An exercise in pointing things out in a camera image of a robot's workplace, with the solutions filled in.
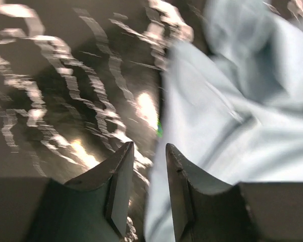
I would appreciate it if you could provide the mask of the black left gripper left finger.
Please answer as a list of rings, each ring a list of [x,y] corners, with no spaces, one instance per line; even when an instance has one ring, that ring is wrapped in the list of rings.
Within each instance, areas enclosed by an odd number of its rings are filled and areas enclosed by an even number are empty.
[[[46,183],[25,241],[120,241],[126,234],[134,144],[60,184]]]

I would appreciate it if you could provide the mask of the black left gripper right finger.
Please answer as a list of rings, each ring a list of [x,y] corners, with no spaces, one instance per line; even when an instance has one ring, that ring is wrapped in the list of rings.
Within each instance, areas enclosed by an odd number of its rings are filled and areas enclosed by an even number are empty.
[[[303,241],[303,183],[229,185],[166,146],[176,241]]]

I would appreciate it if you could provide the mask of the light blue t shirt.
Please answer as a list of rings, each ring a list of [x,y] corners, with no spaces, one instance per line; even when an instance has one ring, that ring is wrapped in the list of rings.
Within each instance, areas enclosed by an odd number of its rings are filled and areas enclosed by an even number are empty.
[[[173,241],[166,145],[228,183],[303,182],[303,1],[287,20],[268,1],[208,1],[210,54],[171,47],[163,136],[147,199],[146,241]]]

